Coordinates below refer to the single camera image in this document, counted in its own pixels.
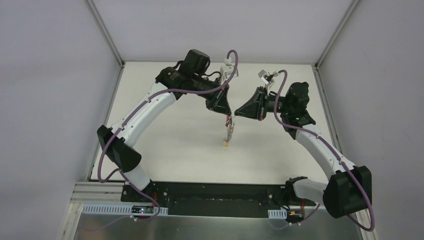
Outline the red-handled metal key holder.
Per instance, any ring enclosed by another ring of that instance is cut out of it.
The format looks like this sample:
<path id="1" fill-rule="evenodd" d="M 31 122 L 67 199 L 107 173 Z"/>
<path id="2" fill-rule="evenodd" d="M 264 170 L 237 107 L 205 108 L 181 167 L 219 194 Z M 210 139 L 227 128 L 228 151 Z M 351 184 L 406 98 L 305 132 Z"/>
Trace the red-handled metal key holder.
<path id="1" fill-rule="evenodd" d="M 235 128 L 235 122 L 232 115 L 226 116 L 225 127 L 226 127 L 226 137 L 224 138 L 224 141 L 229 143 L 232 139 L 234 128 Z"/>

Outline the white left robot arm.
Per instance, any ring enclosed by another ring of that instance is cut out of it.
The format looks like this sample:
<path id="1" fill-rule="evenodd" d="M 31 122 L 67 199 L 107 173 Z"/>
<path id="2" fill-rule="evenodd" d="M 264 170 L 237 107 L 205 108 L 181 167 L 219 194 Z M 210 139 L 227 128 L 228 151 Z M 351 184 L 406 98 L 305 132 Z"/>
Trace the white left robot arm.
<path id="1" fill-rule="evenodd" d="M 97 137 L 101 147 L 98 167 L 108 157 L 117 166 L 126 182 L 132 184 L 133 195 L 140 202 L 152 198 L 151 178 L 141 166 L 142 155 L 134 149 L 148 126 L 169 106 L 183 95 L 193 94 L 205 99 L 206 108 L 212 112 L 230 116 L 228 103 L 230 81 L 238 76 L 239 56 L 230 50 L 224 59 L 219 77 L 210 80 L 206 73 L 211 64 L 206 53 L 191 49 L 175 66 L 160 71 L 154 84 L 136 107 L 112 126 L 101 125 Z"/>

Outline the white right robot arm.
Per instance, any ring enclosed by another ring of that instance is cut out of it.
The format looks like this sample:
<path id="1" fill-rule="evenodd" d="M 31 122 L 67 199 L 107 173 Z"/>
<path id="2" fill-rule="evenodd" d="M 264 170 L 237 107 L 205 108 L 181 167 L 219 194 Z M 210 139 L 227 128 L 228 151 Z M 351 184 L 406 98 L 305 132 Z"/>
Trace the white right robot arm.
<path id="1" fill-rule="evenodd" d="M 283 196 L 288 204 L 310 200 L 323 205 L 336 219 L 371 207 L 371 171 L 366 166 L 355 165 L 325 140 L 307 111 L 309 100 L 306 82 L 291 84 L 285 96 L 258 87 L 235 115 L 262 121 L 268 113 L 273 113 L 284 130 L 309 152 L 326 175 L 326 183 L 305 176 L 287 180 Z"/>

